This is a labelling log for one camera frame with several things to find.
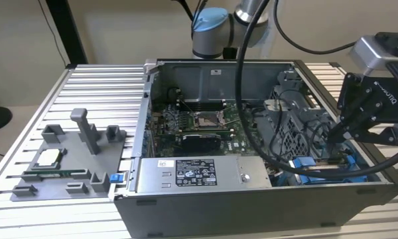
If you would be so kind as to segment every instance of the power supply label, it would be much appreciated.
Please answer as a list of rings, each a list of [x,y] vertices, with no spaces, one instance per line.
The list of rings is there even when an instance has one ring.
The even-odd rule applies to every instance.
[[[216,172],[212,159],[175,160],[175,185],[215,186]]]

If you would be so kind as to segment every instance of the floor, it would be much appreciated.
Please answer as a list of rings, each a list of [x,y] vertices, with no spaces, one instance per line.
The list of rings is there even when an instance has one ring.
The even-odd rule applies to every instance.
[[[11,121],[0,129],[0,154],[10,148],[38,106],[7,107],[13,113]]]

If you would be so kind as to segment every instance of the white wall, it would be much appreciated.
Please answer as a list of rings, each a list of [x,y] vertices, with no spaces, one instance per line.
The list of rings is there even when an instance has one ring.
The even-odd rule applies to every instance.
[[[398,0],[286,0],[278,15],[287,36],[312,50],[332,49],[379,31],[398,32]],[[346,53],[307,54],[276,34],[270,56],[346,64]]]
[[[63,69],[35,0],[0,0],[0,105],[39,104]]]
[[[190,8],[196,1],[187,0]],[[239,0],[210,0],[232,11]],[[142,64],[146,58],[191,56],[190,22],[170,0],[68,0],[90,63]],[[280,24],[287,35],[318,50],[363,34],[398,31],[398,0],[284,0]],[[248,57],[259,56],[258,49]],[[324,62],[344,52],[314,56],[276,36],[270,57]],[[0,0],[0,105],[33,105],[62,72],[53,37],[35,0]]]

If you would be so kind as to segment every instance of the aluminum extrusion table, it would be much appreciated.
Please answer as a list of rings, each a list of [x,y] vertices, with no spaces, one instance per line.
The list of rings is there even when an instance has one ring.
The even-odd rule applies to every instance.
[[[344,74],[342,68],[328,63],[311,63],[307,67],[336,99]],[[19,181],[15,175],[27,168],[42,143],[39,132],[45,125],[58,123],[63,130],[76,130],[75,123],[68,119],[72,108],[87,109],[88,122],[95,124],[96,129],[116,124],[127,132],[119,171],[128,170],[142,77],[142,65],[78,65],[75,69],[64,70],[0,163],[0,239],[130,237],[107,198],[31,202],[11,202],[9,198],[10,190]],[[398,147],[378,148],[386,157],[398,152]],[[398,238],[398,196],[386,205],[366,208],[338,228],[211,238]]]

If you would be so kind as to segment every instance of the green circuit board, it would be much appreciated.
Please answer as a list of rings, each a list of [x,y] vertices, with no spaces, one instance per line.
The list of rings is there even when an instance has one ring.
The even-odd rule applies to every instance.
[[[256,141],[260,141],[258,131],[252,127],[251,114],[248,110],[244,112],[251,134],[254,138],[256,138]],[[243,133],[235,104],[226,104],[226,107],[218,112],[178,112],[176,110],[163,110],[159,112],[155,131],[154,142],[156,157],[186,156],[179,155],[176,152],[179,151],[179,141],[182,137],[191,134],[216,134],[220,136],[220,144],[219,149],[208,154],[188,153],[187,156],[256,155]]]

